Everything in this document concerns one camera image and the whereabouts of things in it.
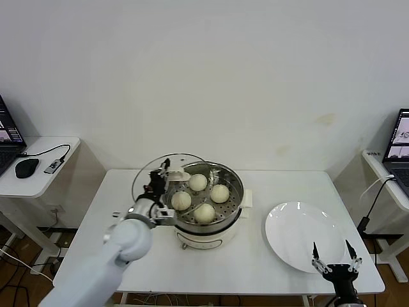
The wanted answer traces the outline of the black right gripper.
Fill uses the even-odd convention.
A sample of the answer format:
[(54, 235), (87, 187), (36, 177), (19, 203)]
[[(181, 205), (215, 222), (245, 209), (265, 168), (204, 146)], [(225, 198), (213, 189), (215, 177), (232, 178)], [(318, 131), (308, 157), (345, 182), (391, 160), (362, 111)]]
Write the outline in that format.
[(337, 296), (355, 296), (356, 291), (353, 282), (358, 278), (358, 269), (362, 265), (363, 259), (358, 257), (355, 249), (348, 240), (345, 240), (351, 262), (348, 264), (329, 264), (327, 266), (319, 256), (316, 243), (313, 242), (312, 266), (323, 276), (323, 278), (333, 284)]

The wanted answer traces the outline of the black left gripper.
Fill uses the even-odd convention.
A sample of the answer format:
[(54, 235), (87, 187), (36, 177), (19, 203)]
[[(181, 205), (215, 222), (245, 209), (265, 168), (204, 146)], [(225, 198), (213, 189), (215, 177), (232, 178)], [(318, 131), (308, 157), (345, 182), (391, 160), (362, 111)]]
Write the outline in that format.
[(144, 194), (148, 193), (154, 201), (160, 201), (161, 196), (166, 193), (166, 179), (163, 175), (167, 173), (170, 163), (170, 159), (166, 158), (160, 165), (159, 171), (150, 172), (149, 184), (143, 185)]

